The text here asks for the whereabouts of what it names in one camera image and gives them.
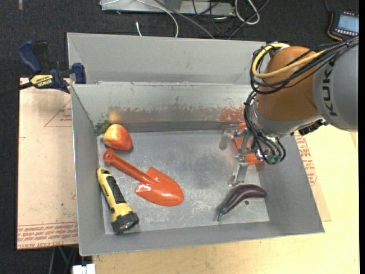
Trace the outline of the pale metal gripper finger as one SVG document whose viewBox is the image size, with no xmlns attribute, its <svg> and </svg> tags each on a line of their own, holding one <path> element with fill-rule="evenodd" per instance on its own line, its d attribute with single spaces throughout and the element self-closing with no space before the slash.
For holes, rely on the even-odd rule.
<svg viewBox="0 0 365 274">
<path fill-rule="evenodd" d="M 222 127 L 222 135 L 219 142 L 219 148 L 225 150 L 230 140 L 236 138 L 238 134 L 238 124 L 229 124 Z"/>
<path fill-rule="evenodd" d="M 232 174 L 227 184 L 231 187 L 244 184 L 248 166 L 249 164 L 243 155 L 235 156 L 233 161 Z"/>
</svg>

